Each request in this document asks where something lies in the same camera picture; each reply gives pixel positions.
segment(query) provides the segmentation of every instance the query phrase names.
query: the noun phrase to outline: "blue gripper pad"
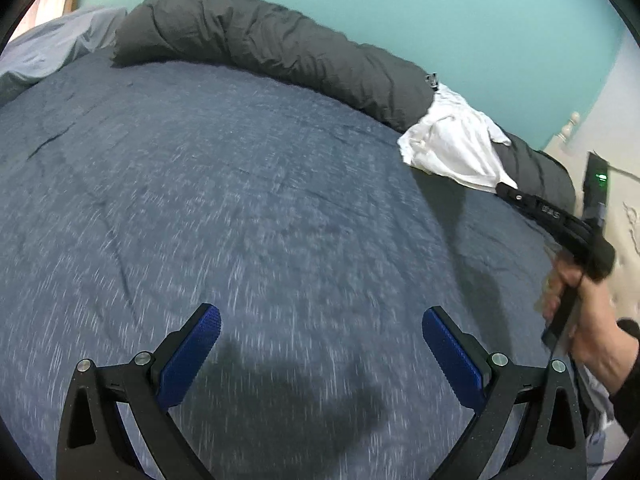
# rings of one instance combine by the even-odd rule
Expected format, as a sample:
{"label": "blue gripper pad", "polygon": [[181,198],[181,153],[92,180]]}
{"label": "blue gripper pad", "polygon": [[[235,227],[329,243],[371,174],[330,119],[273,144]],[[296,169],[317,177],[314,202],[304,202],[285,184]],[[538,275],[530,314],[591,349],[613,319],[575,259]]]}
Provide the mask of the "blue gripper pad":
{"label": "blue gripper pad", "polygon": [[[448,321],[458,330],[459,337],[464,336],[450,319]],[[460,404],[479,413],[486,400],[482,373],[434,308],[422,316],[422,336]]]}
{"label": "blue gripper pad", "polygon": [[[200,319],[195,320],[195,325],[183,336],[180,346],[160,372],[156,401],[164,412],[184,400],[198,370],[220,336],[222,326],[220,311],[212,304],[203,304],[201,308],[204,313]],[[191,322],[193,321],[190,319],[183,330],[188,328]]]}

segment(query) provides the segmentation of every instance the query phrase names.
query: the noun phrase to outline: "bed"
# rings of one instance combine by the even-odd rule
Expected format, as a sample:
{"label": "bed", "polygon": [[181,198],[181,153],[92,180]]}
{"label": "bed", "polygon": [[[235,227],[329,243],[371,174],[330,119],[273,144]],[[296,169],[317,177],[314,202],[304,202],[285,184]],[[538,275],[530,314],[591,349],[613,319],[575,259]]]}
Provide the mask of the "bed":
{"label": "bed", "polygon": [[76,363],[126,362],[205,301],[222,336],[172,416],[223,480],[428,478],[472,416],[422,340],[430,306],[546,364],[548,237],[517,211],[311,89],[112,55],[0,108],[0,413],[44,479]]}

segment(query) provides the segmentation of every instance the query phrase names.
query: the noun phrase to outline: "white cloth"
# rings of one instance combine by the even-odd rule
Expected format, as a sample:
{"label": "white cloth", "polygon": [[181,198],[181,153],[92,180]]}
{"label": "white cloth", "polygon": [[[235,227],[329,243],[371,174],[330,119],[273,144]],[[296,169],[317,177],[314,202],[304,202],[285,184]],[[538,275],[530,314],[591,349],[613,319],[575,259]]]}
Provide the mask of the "white cloth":
{"label": "white cloth", "polygon": [[440,84],[427,114],[398,139],[406,164],[448,176],[463,186],[495,193],[499,182],[517,188],[492,146],[511,141],[485,114]]}

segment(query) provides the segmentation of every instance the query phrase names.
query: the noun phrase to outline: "hand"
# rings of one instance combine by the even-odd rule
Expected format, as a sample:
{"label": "hand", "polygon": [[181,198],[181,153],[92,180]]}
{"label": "hand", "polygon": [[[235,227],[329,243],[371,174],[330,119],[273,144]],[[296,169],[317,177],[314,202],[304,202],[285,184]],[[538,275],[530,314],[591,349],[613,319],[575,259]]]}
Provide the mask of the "hand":
{"label": "hand", "polygon": [[544,295],[543,317],[551,322],[565,286],[578,287],[582,300],[580,319],[571,336],[571,354],[584,364],[615,394],[625,382],[638,356],[638,340],[618,327],[610,305],[606,281],[594,282],[575,265],[570,256],[561,253],[549,274]]}

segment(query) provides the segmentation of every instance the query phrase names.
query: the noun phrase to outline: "human arm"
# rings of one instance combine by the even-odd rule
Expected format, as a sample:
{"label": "human arm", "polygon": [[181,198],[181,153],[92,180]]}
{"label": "human arm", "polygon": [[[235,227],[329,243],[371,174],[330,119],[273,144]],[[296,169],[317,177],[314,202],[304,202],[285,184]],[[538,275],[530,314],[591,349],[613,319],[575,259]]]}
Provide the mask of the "human arm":
{"label": "human arm", "polygon": [[582,269],[565,254],[556,259],[547,280],[543,308],[547,322],[558,310],[567,285],[577,287],[582,300],[580,319],[571,334],[571,354],[606,387],[616,419],[631,434],[640,424],[638,339],[616,322],[607,282],[596,283],[588,276],[583,277]]}

